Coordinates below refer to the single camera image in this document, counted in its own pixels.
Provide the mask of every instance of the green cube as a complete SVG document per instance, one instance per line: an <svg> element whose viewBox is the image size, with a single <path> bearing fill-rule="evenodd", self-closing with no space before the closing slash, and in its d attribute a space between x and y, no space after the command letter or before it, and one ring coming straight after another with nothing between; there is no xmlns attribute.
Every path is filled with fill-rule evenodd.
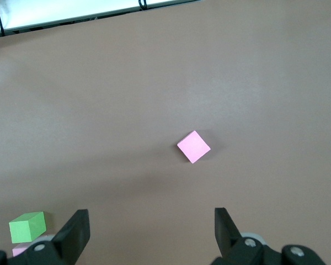
<svg viewBox="0 0 331 265"><path fill-rule="evenodd" d="M32 242L46 231L44 212L23 214L9 226L12 243Z"/></svg>

